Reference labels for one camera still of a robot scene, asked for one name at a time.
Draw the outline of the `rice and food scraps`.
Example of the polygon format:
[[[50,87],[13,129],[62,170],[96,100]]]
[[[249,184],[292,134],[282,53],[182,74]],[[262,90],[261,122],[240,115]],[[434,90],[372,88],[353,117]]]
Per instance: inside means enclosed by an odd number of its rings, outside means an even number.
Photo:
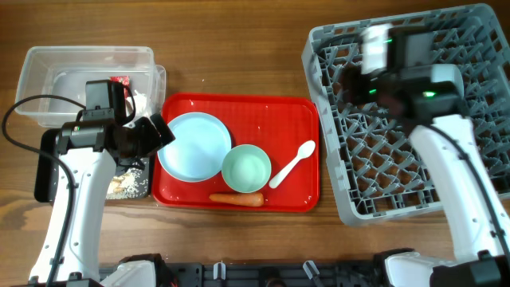
[[[109,183],[107,200],[140,199],[148,195],[149,170],[130,168],[114,176]]]

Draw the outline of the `white tissue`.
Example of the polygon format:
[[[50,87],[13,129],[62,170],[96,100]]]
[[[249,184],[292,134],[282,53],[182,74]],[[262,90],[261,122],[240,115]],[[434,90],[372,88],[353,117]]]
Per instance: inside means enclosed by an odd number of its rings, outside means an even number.
[[[152,114],[151,102],[148,96],[138,91],[134,91],[133,97],[126,96],[125,107],[128,116],[135,112],[133,120],[138,120],[143,116],[149,117]]]

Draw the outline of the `red snack wrapper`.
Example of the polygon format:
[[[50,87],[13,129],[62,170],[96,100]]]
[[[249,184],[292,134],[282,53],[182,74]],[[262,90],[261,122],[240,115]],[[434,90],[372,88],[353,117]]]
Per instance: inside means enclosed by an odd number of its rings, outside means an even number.
[[[114,87],[123,87],[123,90],[127,90],[130,87],[131,79],[129,76],[113,76],[108,79]]]

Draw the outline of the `light blue plate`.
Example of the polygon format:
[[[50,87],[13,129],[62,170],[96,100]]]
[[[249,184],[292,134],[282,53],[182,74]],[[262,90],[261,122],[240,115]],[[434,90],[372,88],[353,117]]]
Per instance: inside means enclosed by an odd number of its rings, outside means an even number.
[[[227,127],[215,116],[188,112],[167,124],[175,139],[158,151],[163,170],[173,178],[198,183],[221,169],[232,140]]]

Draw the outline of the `white plastic spoon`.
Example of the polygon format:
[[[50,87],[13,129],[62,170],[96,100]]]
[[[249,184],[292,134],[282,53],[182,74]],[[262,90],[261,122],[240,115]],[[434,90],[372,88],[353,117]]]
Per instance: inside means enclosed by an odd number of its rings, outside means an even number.
[[[296,156],[277,174],[275,174],[269,181],[269,187],[276,189],[292,171],[292,169],[302,160],[307,159],[312,155],[316,149],[316,143],[313,140],[308,140],[301,144],[298,148]]]

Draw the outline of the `green bowl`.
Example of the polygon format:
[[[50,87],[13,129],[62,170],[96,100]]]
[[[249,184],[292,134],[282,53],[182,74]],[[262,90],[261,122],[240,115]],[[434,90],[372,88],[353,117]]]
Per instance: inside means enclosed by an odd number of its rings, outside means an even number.
[[[222,178],[226,185],[239,193],[253,193],[269,181],[272,164],[258,146],[242,144],[232,148],[222,163]]]

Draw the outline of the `orange carrot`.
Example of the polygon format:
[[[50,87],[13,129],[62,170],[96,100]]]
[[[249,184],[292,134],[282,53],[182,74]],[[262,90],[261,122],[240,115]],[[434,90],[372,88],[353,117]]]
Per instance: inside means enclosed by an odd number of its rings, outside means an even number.
[[[209,199],[213,202],[230,204],[235,206],[259,207],[265,203],[263,194],[212,194]]]

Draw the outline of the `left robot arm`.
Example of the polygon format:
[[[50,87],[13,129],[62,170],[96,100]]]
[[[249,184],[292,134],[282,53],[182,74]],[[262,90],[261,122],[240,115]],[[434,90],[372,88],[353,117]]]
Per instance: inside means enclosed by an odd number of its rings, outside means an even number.
[[[30,285],[50,286],[72,279],[99,281],[98,251],[106,194],[124,160],[141,167],[174,140],[159,114],[137,118],[126,109],[128,86],[89,81],[86,104],[62,125],[56,151],[57,191],[44,245],[29,274]]]

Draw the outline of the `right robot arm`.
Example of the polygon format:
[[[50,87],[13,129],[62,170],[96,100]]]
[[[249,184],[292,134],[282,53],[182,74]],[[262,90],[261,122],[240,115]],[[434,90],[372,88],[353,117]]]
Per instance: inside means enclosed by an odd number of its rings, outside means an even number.
[[[463,109],[464,84],[454,64],[431,56],[434,36],[423,28],[390,24],[360,35],[362,64],[345,72],[343,101],[354,108],[375,102],[386,118],[408,128],[443,206],[453,261],[402,251],[385,257],[392,286],[506,286],[509,217],[476,146]]]

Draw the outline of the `black food waste tray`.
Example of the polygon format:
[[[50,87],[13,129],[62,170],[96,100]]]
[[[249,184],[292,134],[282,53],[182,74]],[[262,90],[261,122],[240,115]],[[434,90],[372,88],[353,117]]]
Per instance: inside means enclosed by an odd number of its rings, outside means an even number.
[[[130,168],[149,170],[149,187],[148,195],[150,194],[152,175],[155,165],[155,157],[142,158],[145,167],[117,167],[116,175],[122,175],[126,170]],[[57,192],[57,184],[59,179],[59,167],[54,162],[46,159],[43,156],[39,156],[37,165],[37,175],[35,180],[34,198],[38,202],[50,202],[53,203],[55,194]]]

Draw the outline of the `grey dishwasher rack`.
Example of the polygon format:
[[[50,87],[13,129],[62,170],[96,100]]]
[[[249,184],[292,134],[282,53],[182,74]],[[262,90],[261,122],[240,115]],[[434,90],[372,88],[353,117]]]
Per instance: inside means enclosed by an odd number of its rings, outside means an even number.
[[[441,209],[432,180],[405,132],[383,118],[376,104],[356,112],[339,106],[343,71],[359,67],[358,34],[369,26],[425,26],[433,33],[432,58],[456,65],[464,107],[489,178],[501,199],[509,196],[509,45],[494,10],[458,6],[317,26],[301,59],[320,118],[326,162],[342,222],[362,226]]]

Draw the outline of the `clear plastic waste bin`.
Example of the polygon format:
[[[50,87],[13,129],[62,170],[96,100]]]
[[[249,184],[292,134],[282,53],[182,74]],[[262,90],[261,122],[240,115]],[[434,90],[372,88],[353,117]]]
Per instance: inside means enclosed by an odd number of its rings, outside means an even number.
[[[146,46],[35,46],[26,54],[16,101],[36,95],[62,96],[87,105],[92,97],[110,104],[114,89],[109,77],[129,76],[131,93],[144,93],[152,114],[159,112],[166,95],[166,70],[155,63]]]

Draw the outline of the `red serving tray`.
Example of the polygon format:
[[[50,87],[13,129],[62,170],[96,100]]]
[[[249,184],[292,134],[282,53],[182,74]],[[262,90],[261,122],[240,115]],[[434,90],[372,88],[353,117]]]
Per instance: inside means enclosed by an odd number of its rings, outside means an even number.
[[[227,95],[180,92],[163,104],[165,121],[188,112],[204,112],[218,118],[229,130],[234,145],[253,144],[271,160],[279,172],[297,153],[299,146],[317,142],[320,124],[315,105],[305,98]],[[260,211],[307,212],[320,198],[320,155],[317,151],[302,159],[275,189],[261,189],[264,203]],[[232,194],[221,175],[201,183],[185,183],[173,178],[155,162],[152,197],[174,207],[232,210],[232,204],[214,202],[212,194]]]

